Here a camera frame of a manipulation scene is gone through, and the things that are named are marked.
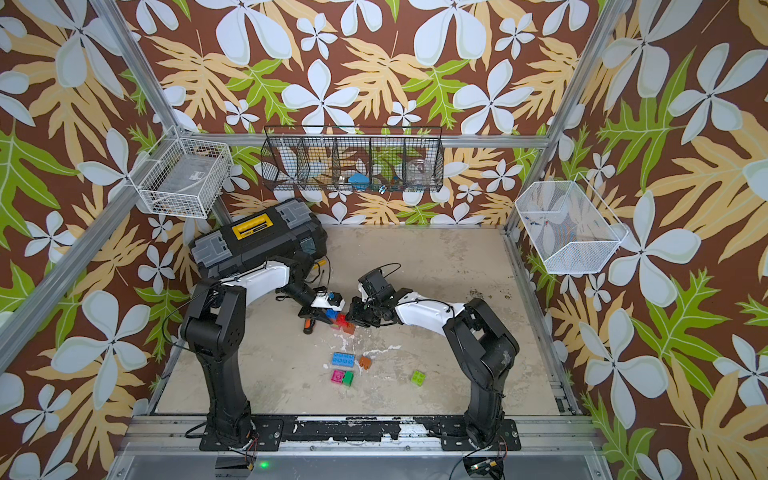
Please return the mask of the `light blue long lego brick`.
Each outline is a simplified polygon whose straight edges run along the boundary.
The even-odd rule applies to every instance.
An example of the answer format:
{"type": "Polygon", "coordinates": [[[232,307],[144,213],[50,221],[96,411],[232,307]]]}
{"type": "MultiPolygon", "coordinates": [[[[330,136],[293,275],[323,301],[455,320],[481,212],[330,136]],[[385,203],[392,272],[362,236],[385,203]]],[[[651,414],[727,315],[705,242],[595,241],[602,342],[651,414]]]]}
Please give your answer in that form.
{"type": "Polygon", "coordinates": [[[355,356],[349,353],[334,352],[331,357],[331,364],[342,368],[352,368],[355,366],[355,356]]]}

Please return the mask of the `black deli toolbox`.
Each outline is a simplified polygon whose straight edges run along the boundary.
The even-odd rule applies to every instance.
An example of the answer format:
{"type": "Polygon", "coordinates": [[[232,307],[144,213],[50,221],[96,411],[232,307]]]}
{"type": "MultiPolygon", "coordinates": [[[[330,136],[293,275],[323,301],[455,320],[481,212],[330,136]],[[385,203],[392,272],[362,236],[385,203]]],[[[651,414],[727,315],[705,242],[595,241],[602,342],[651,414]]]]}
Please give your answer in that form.
{"type": "Polygon", "coordinates": [[[291,198],[197,238],[191,253],[201,277],[219,279],[298,251],[318,260],[327,254],[327,239],[307,204],[291,198]]]}

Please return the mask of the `lime green lego brick front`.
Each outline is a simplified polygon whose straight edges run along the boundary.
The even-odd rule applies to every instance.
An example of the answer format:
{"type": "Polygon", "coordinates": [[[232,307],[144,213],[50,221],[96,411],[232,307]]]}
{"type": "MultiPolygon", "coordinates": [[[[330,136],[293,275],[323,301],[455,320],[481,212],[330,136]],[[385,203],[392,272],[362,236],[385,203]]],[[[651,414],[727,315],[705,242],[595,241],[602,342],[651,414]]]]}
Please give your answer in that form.
{"type": "Polygon", "coordinates": [[[414,371],[411,376],[411,382],[417,386],[422,386],[425,380],[425,375],[420,371],[414,371]]]}

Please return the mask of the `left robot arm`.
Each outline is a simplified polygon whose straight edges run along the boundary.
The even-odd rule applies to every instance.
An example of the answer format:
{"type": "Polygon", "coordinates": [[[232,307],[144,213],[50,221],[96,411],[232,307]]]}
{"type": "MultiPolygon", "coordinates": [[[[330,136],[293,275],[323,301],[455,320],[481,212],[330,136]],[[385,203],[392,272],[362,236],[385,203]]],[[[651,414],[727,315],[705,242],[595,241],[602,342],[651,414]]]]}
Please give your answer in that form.
{"type": "Polygon", "coordinates": [[[206,278],[196,285],[181,336],[202,367],[209,395],[201,450],[243,452],[256,441],[238,363],[251,303],[278,293],[300,305],[301,318],[327,324],[344,309],[340,293],[306,281],[314,264],[314,259],[303,253],[293,258],[274,257],[244,273],[206,278]]]}

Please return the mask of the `orange black handled screwdriver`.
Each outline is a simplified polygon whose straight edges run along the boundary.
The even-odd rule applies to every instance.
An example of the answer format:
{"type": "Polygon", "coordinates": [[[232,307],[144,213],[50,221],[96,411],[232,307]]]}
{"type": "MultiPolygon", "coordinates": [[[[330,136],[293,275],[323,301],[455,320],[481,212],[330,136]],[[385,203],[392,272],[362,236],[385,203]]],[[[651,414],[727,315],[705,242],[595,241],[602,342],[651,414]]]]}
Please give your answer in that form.
{"type": "Polygon", "coordinates": [[[316,321],[314,319],[306,319],[303,327],[303,333],[311,335],[314,331],[316,321]]]}

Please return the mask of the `magenta lego brick front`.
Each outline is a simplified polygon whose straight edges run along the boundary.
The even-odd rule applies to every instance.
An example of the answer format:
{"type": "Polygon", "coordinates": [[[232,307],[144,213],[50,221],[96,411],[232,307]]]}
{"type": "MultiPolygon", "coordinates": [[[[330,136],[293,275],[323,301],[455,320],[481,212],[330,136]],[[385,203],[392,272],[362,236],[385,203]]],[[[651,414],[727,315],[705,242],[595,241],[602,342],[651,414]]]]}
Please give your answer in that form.
{"type": "Polygon", "coordinates": [[[335,384],[343,384],[345,376],[346,371],[334,370],[331,374],[331,381],[335,384]]]}

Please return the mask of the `red long lego brick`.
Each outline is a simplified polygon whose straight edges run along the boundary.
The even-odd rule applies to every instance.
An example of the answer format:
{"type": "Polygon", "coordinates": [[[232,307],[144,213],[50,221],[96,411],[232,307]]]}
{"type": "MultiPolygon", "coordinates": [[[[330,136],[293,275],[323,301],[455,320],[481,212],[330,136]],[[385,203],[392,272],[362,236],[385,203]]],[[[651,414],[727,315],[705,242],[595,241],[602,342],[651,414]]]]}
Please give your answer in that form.
{"type": "Polygon", "coordinates": [[[346,320],[346,316],[341,314],[334,322],[334,327],[340,330],[346,330],[349,327],[349,322],[346,320]]]}

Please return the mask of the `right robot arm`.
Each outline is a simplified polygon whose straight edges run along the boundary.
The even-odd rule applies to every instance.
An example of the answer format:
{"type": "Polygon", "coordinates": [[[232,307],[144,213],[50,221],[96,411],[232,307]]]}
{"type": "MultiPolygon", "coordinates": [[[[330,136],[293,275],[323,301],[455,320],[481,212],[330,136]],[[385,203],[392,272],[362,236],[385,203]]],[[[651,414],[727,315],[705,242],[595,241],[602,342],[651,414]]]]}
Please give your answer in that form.
{"type": "Polygon", "coordinates": [[[380,268],[358,279],[359,294],[346,320],[361,327],[405,325],[443,335],[470,381],[464,413],[466,437],[475,448],[498,435],[505,414],[505,383],[516,356],[517,340],[490,305],[479,297],[465,303],[425,297],[411,289],[395,289],[380,268]]]}

